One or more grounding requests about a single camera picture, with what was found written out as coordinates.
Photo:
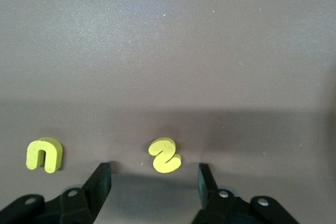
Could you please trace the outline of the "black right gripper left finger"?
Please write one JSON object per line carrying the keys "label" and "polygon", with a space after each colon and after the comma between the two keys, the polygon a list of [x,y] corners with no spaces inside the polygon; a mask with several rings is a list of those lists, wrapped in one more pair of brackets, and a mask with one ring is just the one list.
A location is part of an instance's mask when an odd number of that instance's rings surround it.
{"label": "black right gripper left finger", "polygon": [[1,223],[94,223],[111,190],[111,165],[101,163],[81,187],[45,201],[23,195],[1,210]]}

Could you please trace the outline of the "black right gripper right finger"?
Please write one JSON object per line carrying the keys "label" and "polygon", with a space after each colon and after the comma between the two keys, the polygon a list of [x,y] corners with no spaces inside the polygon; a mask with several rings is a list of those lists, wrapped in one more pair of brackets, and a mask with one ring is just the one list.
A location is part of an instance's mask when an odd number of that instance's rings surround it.
{"label": "black right gripper right finger", "polygon": [[198,194],[201,209],[192,223],[297,223],[297,220],[275,199],[253,197],[245,202],[230,190],[220,189],[208,164],[198,165]]}

